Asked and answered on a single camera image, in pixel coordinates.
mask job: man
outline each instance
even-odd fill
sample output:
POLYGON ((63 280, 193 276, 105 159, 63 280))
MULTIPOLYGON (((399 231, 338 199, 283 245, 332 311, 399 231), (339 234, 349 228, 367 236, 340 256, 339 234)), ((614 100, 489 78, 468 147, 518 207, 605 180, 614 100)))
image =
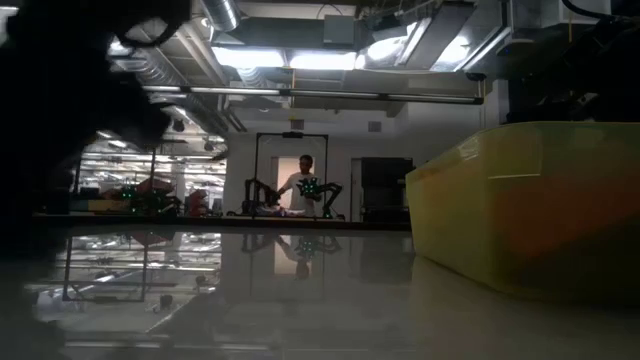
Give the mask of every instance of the man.
POLYGON ((314 202, 320 201, 322 197, 316 196, 302 196, 296 185, 300 184, 303 179, 311 180, 315 176, 311 172, 313 166, 313 158, 310 155, 300 156, 300 172, 291 174, 282 188, 278 190, 278 195, 282 195, 289 190, 293 190, 291 194, 291 206, 290 210, 304 210, 304 215, 309 217, 316 216, 314 202))

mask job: vent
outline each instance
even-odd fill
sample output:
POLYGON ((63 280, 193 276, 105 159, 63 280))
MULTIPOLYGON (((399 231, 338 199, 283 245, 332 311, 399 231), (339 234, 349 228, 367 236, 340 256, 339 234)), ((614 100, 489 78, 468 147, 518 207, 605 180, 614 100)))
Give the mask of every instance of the vent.
POLYGON ((369 121, 369 132, 382 132, 382 122, 369 121))
POLYGON ((304 120, 291 119, 291 130, 304 130, 304 120))

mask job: white t-shirt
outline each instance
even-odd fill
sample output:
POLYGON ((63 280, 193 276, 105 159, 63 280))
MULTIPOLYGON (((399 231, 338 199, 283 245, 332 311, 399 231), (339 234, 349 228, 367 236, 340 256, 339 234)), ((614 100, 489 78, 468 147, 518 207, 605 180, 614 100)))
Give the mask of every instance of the white t-shirt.
POLYGON ((307 175, 302 175, 297 172, 295 174, 291 174, 287 181, 284 183, 282 188, 284 190, 291 190, 291 206, 289 209, 291 210, 304 210, 305 216, 316 216, 315 211, 315 201, 313 199, 307 199, 304 196, 300 195, 300 189, 298 189, 298 184, 302 179, 311 179, 315 176, 312 173, 308 173, 307 175))

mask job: yellow plastic bin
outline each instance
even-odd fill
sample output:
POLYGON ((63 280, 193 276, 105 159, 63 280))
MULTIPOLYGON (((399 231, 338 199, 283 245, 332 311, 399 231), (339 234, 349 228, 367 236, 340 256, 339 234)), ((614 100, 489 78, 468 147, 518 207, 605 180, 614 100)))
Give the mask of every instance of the yellow plastic bin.
POLYGON ((640 124, 503 126, 406 180, 419 255, 524 297, 640 303, 640 124))

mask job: reflective floor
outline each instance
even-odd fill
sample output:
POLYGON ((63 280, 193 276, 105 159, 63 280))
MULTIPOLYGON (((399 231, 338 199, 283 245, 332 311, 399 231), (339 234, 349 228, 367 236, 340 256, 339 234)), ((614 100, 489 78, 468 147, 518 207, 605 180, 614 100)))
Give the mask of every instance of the reflective floor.
POLYGON ((414 257, 407 233, 113 233, 70 245, 27 289, 71 359, 640 358, 639 311, 496 293, 414 257))

